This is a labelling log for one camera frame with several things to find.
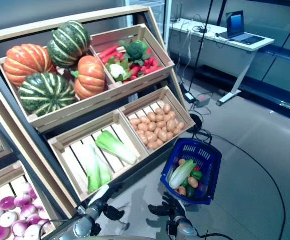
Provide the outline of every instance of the desk leg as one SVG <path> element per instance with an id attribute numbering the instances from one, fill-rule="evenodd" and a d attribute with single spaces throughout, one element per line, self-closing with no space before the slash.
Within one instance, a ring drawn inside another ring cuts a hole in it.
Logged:
<path id="1" fill-rule="evenodd" d="M 245 68 L 243 69 L 243 71 L 241 72 L 241 74 L 238 76 L 231 92 L 227 93 L 225 96 L 223 96 L 220 100 L 218 100 L 217 102 L 217 105 L 218 106 L 221 106 L 222 104 L 224 104 L 225 102 L 227 102 L 228 100 L 230 100 L 231 98 L 233 98 L 234 96 L 236 96 L 237 94 L 239 94 L 241 91 L 238 90 L 241 82 L 243 81 L 251 63 L 253 62 L 254 60 L 254 57 L 256 55 L 256 52 L 257 51 L 253 51 L 251 54 L 250 54 L 250 59 L 249 61 L 247 62 Z"/>

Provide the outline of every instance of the green striped pumpkin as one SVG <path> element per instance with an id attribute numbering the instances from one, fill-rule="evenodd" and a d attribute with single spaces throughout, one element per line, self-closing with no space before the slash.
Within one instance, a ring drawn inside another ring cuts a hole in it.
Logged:
<path id="1" fill-rule="evenodd" d="M 67 69 L 77 64 L 90 44 L 87 30 L 76 21 L 68 21 L 52 31 L 53 39 L 47 44 L 51 61 Z"/>
<path id="2" fill-rule="evenodd" d="M 18 93 L 23 107 L 38 117 L 75 101 L 75 91 L 69 81 L 54 73 L 34 73 L 26 76 Z"/>

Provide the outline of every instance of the squash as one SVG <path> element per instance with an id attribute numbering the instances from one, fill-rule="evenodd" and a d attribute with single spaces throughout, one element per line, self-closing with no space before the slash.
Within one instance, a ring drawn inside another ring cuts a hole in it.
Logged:
<path id="1" fill-rule="evenodd" d="M 34 73 L 26 76 L 18 93 L 23 107 L 38 117 L 75 101 L 75 91 L 69 81 L 54 73 Z"/>
<path id="2" fill-rule="evenodd" d="M 87 30 L 76 21 L 68 21 L 52 31 L 53 39 L 47 44 L 52 62 L 68 69 L 77 64 L 90 44 Z"/>
<path id="3" fill-rule="evenodd" d="M 93 56 L 84 56 L 78 62 L 78 71 L 72 71 L 75 92 L 80 99 L 90 98 L 104 91 L 105 72 L 101 62 Z"/>
<path id="4" fill-rule="evenodd" d="M 39 45 L 22 44 L 6 52 L 3 68 L 7 79 L 19 87 L 27 75 L 56 72 L 47 50 Z"/>

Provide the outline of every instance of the green pepper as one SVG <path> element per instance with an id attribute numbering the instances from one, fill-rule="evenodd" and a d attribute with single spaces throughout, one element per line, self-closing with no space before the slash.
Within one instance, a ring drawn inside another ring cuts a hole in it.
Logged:
<path id="1" fill-rule="evenodd" d="M 181 183 L 181 186 L 186 187 L 188 185 L 188 178 L 185 178 L 185 180 Z"/>
<path id="2" fill-rule="evenodd" d="M 186 187 L 186 197 L 193 198 L 195 196 L 195 189 L 191 185 Z"/>
<path id="3" fill-rule="evenodd" d="M 192 171 L 190 175 L 196 180 L 201 180 L 202 177 L 201 171 Z"/>

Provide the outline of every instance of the black wire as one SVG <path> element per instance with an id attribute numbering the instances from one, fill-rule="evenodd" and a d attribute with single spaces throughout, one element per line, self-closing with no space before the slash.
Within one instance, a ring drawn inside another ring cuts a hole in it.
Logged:
<path id="1" fill-rule="evenodd" d="M 224 234 L 220 234 L 220 233 L 211 233 L 211 234 L 206 234 L 206 235 L 199 235 L 198 234 L 198 231 L 197 231 L 197 229 L 195 229 L 195 231 L 196 231 L 196 233 L 197 233 L 197 236 L 199 237 L 199 238 L 201 238 L 201 239 L 203 239 L 203 238 L 209 238 L 210 236 L 211 237 L 222 237 L 222 238 L 225 238 L 225 239 L 229 239 L 229 240 L 233 240 L 233 239 L 231 239 L 229 236 L 226 236 L 226 235 L 224 235 Z"/>
<path id="2" fill-rule="evenodd" d="M 43 223 L 40 228 L 39 228 L 39 232 L 38 232 L 38 240 L 41 240 L 41 230 L 43 229 L 43 226 L 45 224 L 49 224 L 49 223 L 53 223 L 53 222 L 57 222 L 57 223 L 65 223 L 67 221 L 72 221 L 72 219 L 55 219 L 55 220 L 47 220 L 47 222 Z"/>
<path id="3" fill-rule="evenodd" d="M 226 143 L 238 148 L 239 150 L 241 150 L 243 153 L 245 153 L 247 156 L 249 156 L 252 160 L 254 160 L 255 163 L 257 163 L 267 174 L 268 176 L 270 177 L 270 179 L 273 181 L 275 187 L 277 188 L 277 191 L 278 191 L 278 194 L 279 194 L 279 197 L 280 197 L 280 200 L 281 200 L 281 204 L 282 204 L 282 207 L 283 207 L 283 223 L 281 225 L 281 230 L 280 230 L 280 234 L 279 234 L 279 238 L 278 240 L 281 240 L 282 238 L 282 235 L 283 235 L 283 232 L 284 232 L 284 228 L 285 228 L 285 223 L 286 223 L 286 208 L 285 208 L 285 203 L 284 203 L 284 200 L 283 200 L 283 197 L 281 195 L 281 192 L 279 190 L 279 187 L 276 183 L 276 181 L 274 180 L 274 178 L 271 176 L 271 174 L 262 166 L 262 164 L 260 164 L 255 158 L 253 158 L 249 153 L 247 153 L 245 150 L 243 150 L 242 148 L 240 148 L 239 146 L 233 144 L 231 141 L 225 139 L 224 137 L 221 137 L 219 135 L 216 135 L 216 134 L 211 134 L 212 136 L 214 137 L 217 137 L 219 139 L 222 139 L 223 141 L 225 141 Z"/>

